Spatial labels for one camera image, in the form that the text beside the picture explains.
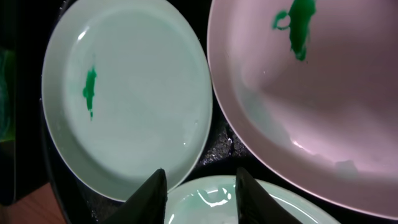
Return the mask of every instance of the light green plate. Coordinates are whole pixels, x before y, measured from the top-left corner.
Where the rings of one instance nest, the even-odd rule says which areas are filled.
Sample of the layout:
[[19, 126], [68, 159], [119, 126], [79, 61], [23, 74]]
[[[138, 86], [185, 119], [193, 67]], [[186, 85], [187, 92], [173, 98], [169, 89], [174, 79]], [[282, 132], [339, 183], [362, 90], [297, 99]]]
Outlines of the light green plate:
[[205, 145], [205, 54], [166, 0], [79, 0], [56, 26], [42, 76], [51, 137], [70, 170], [125, 201], [158, 168], [169, 189]]
[[[212, 176], [193, 180], [169, 193], [164, 223], [238, 224], [235, 176]], [[304, 198], [258, 180], [279, 205], [300, 222], [338, 224], [329, 214]]]

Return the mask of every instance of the oval plate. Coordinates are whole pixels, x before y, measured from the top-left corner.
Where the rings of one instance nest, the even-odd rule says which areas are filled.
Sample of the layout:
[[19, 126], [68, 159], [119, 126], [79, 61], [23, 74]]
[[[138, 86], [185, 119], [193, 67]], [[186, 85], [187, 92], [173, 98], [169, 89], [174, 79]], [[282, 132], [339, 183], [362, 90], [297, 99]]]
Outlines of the oval plate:
[[125, 201], [158, 168], [186, 178], [210, 129], [201, 45], [164, 0], [79, 0], [57, 24], [42, 76], [45, 119], [70, 170]]
[[[183, 184], [168, 195], [165, 223], [238, 223], [235, 176], [212, 176]], [[338, 222], [329, 214], [304, 198], [258, 180], [260, 185], [302, 223]]]
[[214, 0], [208, 28], [217, 99], [249, 150], [308, 193], [393, 219], [397, 7], [390, 0]]

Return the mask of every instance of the green stain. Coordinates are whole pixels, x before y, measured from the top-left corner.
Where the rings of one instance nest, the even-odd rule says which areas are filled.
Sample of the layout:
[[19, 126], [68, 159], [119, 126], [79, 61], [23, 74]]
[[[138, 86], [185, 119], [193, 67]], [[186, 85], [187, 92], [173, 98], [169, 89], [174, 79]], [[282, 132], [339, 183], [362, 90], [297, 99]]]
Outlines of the green stain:
[[83, 96], [87, 101], [87, 109], [90, 112], [91, 120], [93, 120], [93, 98], [94, 98], [94, 84], [97, 73], [93, 68], [87, 72], [86, 87], [83, 89]]
[[[315, 14], [315, 0], [295, 0], [290, 8], [289, 13], [285, 10], [280, 11], [272, 23], [272, 29], [284, 30], [290, 28], [291, 49], [297, 59], [303, 61], [307, 54], [305, 41], [310, 33], [308, 26], [311, 17]], [[278, 22], [286, 16], [290, 17], [290, 24], [287, 27], [279, 27]]]

